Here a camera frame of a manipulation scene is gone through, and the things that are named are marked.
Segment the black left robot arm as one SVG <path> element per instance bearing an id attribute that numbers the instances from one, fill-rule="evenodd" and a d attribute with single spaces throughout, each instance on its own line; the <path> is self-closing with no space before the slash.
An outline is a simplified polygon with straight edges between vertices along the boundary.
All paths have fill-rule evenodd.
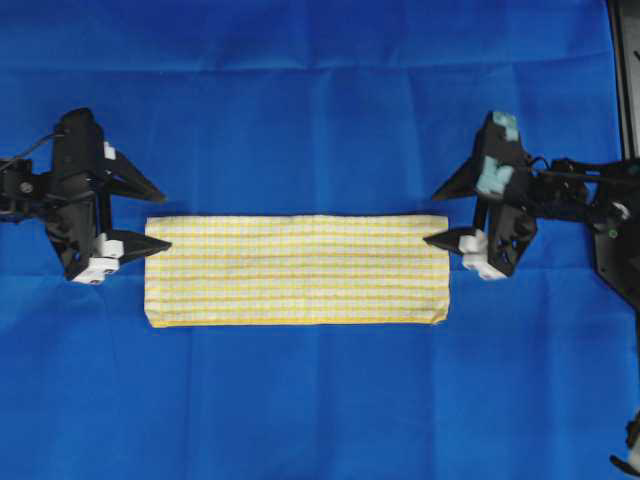
<path id="1" fill-rule="evenodd" d="M 112 197 L 166 197 L 106 140 L 90 109 L 62 115 L 37 143 L 46 142 L 53 144 L 46 172 L 34 172 L 28 151 L 2 159 L 1 219 L 40 220 L 66 280 L 99 285 L 122 265 L 170 249 L 167 241 L 114 228 Z"/>

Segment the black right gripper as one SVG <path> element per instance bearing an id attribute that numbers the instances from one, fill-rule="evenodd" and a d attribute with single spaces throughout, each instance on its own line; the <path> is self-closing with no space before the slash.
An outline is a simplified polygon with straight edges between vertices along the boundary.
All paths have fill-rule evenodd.
<path id="1" fill-rule="evenodd" d="M 483 280 L 513 275 L 537 233 L 536 220 L 529 212 L 529 160 L 516 118 L 489 112 L 478 131 L 472 157 L 431 196 L 434 201 L 445 201 L 476 195 L 477 204 L 486 207 L 488 223 L 475 222 L 470 234 L 450 229 L 423 241 L 449 252 L 459 252 L 460 246 L 463 266 Z"/>

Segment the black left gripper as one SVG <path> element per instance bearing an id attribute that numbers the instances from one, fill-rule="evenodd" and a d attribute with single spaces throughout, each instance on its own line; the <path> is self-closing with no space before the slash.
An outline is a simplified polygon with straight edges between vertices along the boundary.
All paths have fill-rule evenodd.
<path id="1" fill-rule="evenodd" d="M 171 248 L 170 242 L 132 231 L 109 238 L 108 192 L 153 203 L 166 195 L 104 137 L 92 111 L 79 108 L 55 125 L 52 171 L 45 193 L 45 231 L 65 278 L 99 285 L 120 264 Z"/>

